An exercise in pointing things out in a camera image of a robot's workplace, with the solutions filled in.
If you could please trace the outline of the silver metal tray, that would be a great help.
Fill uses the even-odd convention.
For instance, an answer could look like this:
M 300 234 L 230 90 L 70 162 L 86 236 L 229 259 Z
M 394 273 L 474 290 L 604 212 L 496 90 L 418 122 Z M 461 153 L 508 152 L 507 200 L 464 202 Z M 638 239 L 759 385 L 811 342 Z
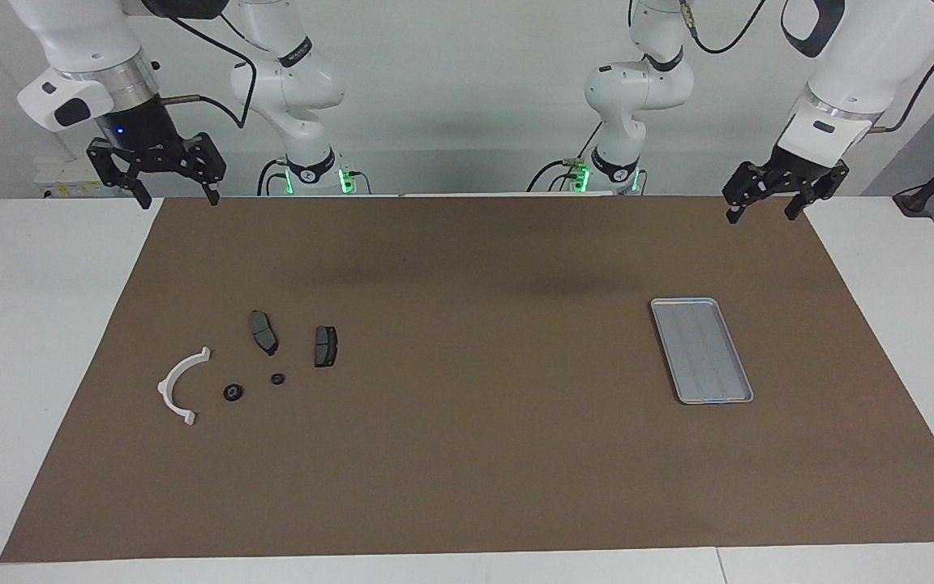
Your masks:
M 658 297 L 649 306 L 678 402 L 711 406 L 755 399 L 714 298 Z

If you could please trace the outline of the white power box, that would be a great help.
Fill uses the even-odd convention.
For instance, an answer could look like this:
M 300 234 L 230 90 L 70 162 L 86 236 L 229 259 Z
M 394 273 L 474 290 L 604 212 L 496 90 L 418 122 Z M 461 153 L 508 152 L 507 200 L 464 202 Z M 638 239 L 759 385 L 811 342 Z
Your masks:
M 96 171 L 78 167 L 45 167 L 37 171 L 33 184 L 42 197 L 89 199 L 118 195 L 118 189 L 106 186 Z

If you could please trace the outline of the dark grey curved brake pad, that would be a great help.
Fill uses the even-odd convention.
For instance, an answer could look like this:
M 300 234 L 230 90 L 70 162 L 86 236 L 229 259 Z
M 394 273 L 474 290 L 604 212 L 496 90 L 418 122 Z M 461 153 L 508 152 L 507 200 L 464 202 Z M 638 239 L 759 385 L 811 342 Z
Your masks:
M 279 348 L 279 340 L 271 325 L 269 315 L 263 311 L 252 311 L 249 315 L 249 325 L 256 346 L 266 355 L 275 355 Z

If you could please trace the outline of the brown table mat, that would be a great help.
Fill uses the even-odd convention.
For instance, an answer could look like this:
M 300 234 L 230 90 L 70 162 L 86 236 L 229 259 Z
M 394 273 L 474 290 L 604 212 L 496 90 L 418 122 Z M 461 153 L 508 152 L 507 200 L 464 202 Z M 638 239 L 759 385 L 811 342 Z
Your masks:
M 1 558 L 934 541 L 934 436 L 783 207 L 167 200 Z M 658 297 L 719 303 L 752 402 L 678 401 Z

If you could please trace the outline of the white curved plastic bracket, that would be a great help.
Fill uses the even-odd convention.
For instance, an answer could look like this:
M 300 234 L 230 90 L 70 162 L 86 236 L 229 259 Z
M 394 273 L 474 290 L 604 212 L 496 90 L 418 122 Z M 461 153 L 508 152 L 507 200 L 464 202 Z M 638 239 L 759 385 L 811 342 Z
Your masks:
M 174 389 L 175 385 L 178 383 L 179 378 L 186 373 L 186 371 L 192 369 L 193 367 L 200 365 L 201 363 L 206 363 L 210 361 L 212 356 L 212 349 L 210 347 L 204 346 L 201 347 L 198 354 L 193 354 L 182 359 L 169 370 L 165 375 L 163 380 L 158 382 L 156 389 L 160 394 L 165 407 L 171 411 L 171 413 L 177 414 L 182 421 L 188 425 L 192 426 L 196 421 L 196 413 L 189 408 L 182 408 L 175 403 L 174 401 Z

